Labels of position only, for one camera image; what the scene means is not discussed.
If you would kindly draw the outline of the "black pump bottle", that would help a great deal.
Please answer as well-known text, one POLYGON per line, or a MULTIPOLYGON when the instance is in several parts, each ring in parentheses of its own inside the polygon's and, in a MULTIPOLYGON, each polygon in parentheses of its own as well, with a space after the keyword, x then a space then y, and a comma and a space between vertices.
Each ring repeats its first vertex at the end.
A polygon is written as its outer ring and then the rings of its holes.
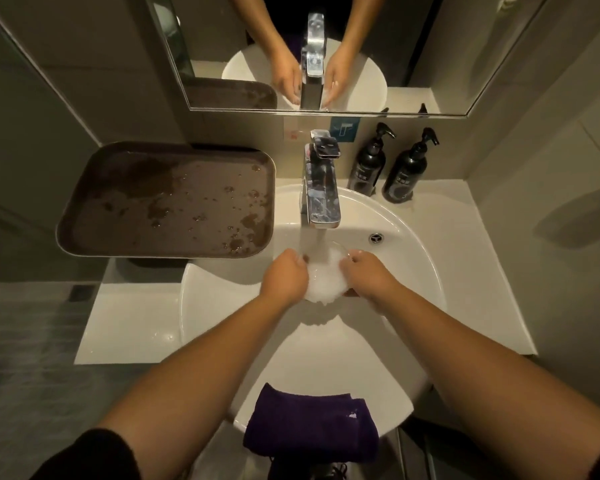
POLYGON ((360 149, 354 159, 347 181, 347 188, 357 193, 371 196, 376 188, 379 176, 384 169, 386 156, 383 150, 383 137, 395 138, 392 129, 380 122, 376 125, 375 135, 360 149))
POLYGON ((382 195, 390 203, 404 203, 412 199, 414 189, 427 168, 428 143, 440 144, 433 128, 426 127, 419 141, 410 149, 400 152, 382 189, 382 195))

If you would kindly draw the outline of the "white vanity counter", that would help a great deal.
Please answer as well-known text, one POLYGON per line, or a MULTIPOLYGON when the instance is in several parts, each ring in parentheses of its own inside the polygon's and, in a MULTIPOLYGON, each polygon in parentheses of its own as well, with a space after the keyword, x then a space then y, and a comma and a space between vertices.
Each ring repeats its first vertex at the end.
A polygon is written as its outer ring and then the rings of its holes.
MULTIPOLYGON (((425 183, 416 200, 400 205, 380 196, 369 199, 419 238, 451 316, 520 354, 536 353, 466 184, 425 183)), ((74 363, 155 363, 183 344, 180 290, 186 266, 176 259, 110 259, 74 363)))

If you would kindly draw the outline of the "purple cloth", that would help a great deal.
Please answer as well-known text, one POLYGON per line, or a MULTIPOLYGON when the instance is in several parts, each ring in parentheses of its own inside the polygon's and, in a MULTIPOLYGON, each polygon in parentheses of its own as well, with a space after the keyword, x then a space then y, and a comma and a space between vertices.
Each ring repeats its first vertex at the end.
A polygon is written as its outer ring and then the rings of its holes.
POLYGON ((263 457, 367 463, 377 457, 379 434, 362 398, 291 394, 266 383, 243 446, 263 457))

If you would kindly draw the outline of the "brown rectangular tray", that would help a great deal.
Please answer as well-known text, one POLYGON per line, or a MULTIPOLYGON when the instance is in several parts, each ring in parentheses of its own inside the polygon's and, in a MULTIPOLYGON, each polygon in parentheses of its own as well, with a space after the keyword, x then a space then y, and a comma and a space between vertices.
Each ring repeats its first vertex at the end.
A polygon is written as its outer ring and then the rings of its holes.
POLYGON ((256 149, 108 144, 89 158, 56 242, 76 257, 252 257, 272 239, 275 184, 256 149))

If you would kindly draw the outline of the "blue wall sticker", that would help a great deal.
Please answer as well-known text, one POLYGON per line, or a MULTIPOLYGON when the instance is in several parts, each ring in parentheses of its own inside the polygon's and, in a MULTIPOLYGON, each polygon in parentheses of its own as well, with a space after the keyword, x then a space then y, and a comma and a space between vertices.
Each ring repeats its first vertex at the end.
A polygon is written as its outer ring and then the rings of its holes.
POLYGON ((357 136, 360 120, 360 117, 332 116, 329 133, 339 143, 353 143, 357 136))

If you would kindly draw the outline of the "person's right forearm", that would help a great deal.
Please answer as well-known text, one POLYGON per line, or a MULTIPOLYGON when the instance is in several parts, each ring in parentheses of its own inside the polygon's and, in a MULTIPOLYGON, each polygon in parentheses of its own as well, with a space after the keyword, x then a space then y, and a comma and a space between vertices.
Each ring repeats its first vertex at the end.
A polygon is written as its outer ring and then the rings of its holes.
POLYGON ((600 480, 600 407, 396 285, 373 302, 476 442, 519 480, 600 480))

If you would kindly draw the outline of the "white round sink basin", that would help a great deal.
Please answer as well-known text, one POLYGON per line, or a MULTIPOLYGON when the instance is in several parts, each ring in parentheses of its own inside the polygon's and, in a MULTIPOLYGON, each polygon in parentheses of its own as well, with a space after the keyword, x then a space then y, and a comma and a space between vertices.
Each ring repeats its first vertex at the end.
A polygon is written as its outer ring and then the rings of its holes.
MULTIPOLYGON (((182 343, 204 334, 256 297, 264 270, 287 248, 299 254, 322 241, 375 254, 408 288, 445 309, 438 273, 416 234, 400 218, 363 195, 339 191, 342 222, 314 230, 299 213, 301 186, 278 187, 274 230, 267 247, 249 258, 200 258, 184 271, 180 291, 182 343), (372 233, 384 234, 370 244, 372 233)), ((387 319, 360 298, 329 305, 302 301, 282 318, 235 396, 229 421, 245 432, 264 384, 300 395, 349 393, 366 401, 378 434, 397 428, 414 411, 416 362, 387 319)))

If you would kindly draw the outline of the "chrome faucet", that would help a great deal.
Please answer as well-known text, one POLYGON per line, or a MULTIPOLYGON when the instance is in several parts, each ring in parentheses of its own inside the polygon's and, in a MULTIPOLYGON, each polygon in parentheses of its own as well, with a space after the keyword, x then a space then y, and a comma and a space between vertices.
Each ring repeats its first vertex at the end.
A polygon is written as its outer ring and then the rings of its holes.
POLYGON ((311 130, 310 138, 311 142, 304 147, 299 209, 308 226, 336 229, 342 217, 335 161, 341 156, 341 151, 336 138, 328 130, 311 130))

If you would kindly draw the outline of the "person's left hand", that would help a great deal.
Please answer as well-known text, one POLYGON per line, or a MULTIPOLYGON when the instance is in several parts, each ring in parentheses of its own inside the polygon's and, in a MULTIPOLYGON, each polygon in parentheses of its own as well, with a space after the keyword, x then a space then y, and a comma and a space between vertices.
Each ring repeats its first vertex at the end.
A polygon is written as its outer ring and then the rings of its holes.
POLYGON ((259 296, 275 304, 281 310, 288 310, 300 302, 309 285, 309 274, 293 275, 282 269, 282 253, 277 256, 264 273, 259 296))

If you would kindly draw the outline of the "person's right hand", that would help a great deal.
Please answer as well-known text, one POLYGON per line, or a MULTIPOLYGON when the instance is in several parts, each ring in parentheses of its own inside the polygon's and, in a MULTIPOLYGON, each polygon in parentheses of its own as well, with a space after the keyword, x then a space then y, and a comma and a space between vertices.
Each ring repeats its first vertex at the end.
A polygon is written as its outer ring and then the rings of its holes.
POLYGON ((344 296, 364 298, 378 309, 383 309, 389 302, 394 291, 399 290, 401 286, 399 281, 377 257, 376 270, 373 274, 344 277, 349 286, 344 296))

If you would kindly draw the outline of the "person's left forearm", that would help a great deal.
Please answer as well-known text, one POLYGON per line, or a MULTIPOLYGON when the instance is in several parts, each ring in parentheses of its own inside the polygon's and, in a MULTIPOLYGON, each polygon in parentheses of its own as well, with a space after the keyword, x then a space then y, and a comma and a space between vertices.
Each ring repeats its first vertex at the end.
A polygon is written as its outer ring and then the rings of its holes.
POLYGON ((280 319, 304 297, 262 290, 141 377, 98 424, 130 447, 141 480, 173 480, 205 448, 280 319))

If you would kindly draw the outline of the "clear glass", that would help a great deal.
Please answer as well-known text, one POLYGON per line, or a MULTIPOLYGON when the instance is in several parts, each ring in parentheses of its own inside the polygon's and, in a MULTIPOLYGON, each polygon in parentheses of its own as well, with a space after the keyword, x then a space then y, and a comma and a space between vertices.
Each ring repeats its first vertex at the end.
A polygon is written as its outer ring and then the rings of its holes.
POLYGON ((329 305, 344 295, 349 286, 340 263, 349 254, 335 241, 322 241, 304 252, 309 276, 304 300, 314 304, 329 305))

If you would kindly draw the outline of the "wall mirror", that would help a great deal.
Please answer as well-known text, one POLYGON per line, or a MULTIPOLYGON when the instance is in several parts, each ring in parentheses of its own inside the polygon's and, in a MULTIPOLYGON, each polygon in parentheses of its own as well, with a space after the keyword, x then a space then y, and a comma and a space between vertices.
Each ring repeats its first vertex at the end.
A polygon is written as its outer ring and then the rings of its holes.
POLYGON ((547 0, 144 0, 190 111, 464 117, 547 0))

